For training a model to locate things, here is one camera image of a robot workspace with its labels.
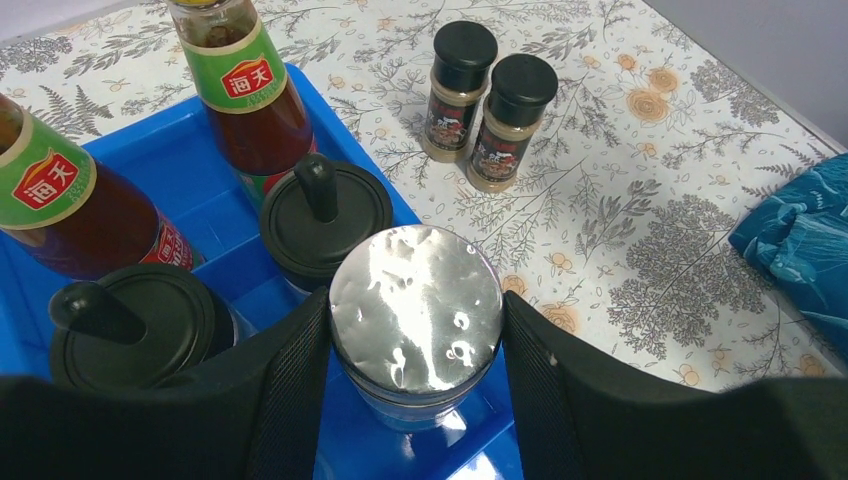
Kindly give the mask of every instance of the tablecloth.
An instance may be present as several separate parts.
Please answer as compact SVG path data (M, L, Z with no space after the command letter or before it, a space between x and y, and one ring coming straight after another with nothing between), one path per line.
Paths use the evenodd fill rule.
M837 375L821 335L731 249L734 225L836 152L640 0L258 0L421 219L461 234L503 288L615 358L722 390ZM515 187L475 191L418 144L432 38L484 24L559 91ZM2 91L85 142L194 94L167 7L142 4L0 51Z

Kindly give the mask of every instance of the blue plastic basket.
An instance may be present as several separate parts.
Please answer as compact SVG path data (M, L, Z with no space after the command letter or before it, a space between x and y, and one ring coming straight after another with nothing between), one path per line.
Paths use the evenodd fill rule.
M369 170L386 186L396 225L418 217L296 67L291 80L312 118L319 150ZM201 102L189 99L96 140L86 149L127 176L209 260L195 271L257 328L297 300L258 235L256 213L215 148ZM69 280L0 239L0 373L50 378L51 295ZM503 357L441 428L400 434L378 423L331 357L319 450L332 478L522 478Z

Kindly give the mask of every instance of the floral tablecloth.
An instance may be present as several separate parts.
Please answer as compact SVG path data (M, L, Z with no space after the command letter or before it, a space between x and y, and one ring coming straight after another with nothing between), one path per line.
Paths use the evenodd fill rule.
M749 208L834 155L640 0L258 0L301 67L424 222L474 240L503 288L662 378L721 390L833 375L827 343L731 250ZM418 136L432 38L451 20L538 55L559 92L515 187L475 191ZM194 94L148 1L0 50L2 89L80 142Z

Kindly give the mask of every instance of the lid handle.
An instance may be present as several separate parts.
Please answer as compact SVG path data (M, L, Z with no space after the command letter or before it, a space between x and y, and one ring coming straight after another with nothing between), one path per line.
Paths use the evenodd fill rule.
M333 163L320 153L310 153L294 166L294 176L306 195L312 216L324 223L335 220L339 204Z
M98 283L72 283L53 295L48 307L57 327L102 340L132 345L147 325Z

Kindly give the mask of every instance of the black lid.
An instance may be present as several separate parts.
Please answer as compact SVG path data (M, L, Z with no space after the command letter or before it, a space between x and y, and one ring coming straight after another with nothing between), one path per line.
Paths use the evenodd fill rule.
M498 56L498 41L479 23L460 20L436 32L433 75L448 90L473 92L483 86Z
M492 70L489 110L507 125L527 127L542 118L558 88L556 72L548 62L525 53L510 55Z
M50 345L50 371L58 384L98 391L149 388L233 345L226 304L186 270L134 265L97 285L102 288L69 285L50 302L54 322L71 329L57 328ZM139 321L142 335L135 334ZM97 326L109 322L131 327Z
M265 198L259 232L286 278L308 292L329 287L348 253L392 226L386 188L368 171L307 154Z

